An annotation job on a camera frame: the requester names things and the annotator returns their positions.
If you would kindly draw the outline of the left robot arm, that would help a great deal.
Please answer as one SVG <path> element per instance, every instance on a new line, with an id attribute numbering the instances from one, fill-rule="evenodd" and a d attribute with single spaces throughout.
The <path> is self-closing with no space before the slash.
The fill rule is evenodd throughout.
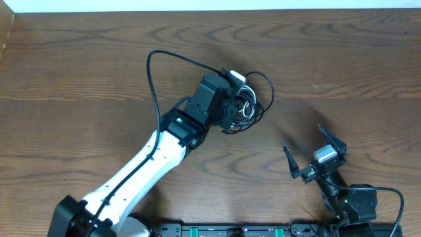
<path id="1" fill-rule="evenodd" d="M 81 201 L 66 196 L 56 206 L 48 237 L 149 236 L 150 229 L 131 216 L 132 210 L 203 143 L 211 126 L 231 126 L 239 113 L 235 101 L 245 83 L 246 78 L 234 70 L 204 75 L 194 95 L 163 114 L 141 151 L 110 180 Z"/>

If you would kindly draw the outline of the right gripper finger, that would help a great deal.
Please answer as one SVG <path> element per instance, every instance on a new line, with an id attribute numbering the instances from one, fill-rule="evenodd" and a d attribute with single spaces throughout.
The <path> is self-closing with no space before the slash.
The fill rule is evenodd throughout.
<path id="1" fill-rule="evenodd" d="M 309 167 L 300 169 L 286 145 L 283 146 L 283 149 L 288 160 L 291 177 L 298 178 L 299 176 L 301 176 L 303 179 L 307 179 L 307 175 L 309 173 Z"/>
<path id="2" fill-rule="evenodd" d="M 342 142 L 339 138 L 336 138 L 332 133 L 330 133 L 320 124 L 318 125 L 318 128 L 324 136 L 326 142 L 329 145 L 331 145 L 340 156 L 345 156 L 347 153 L 347 144 L 345 142 Z"/>

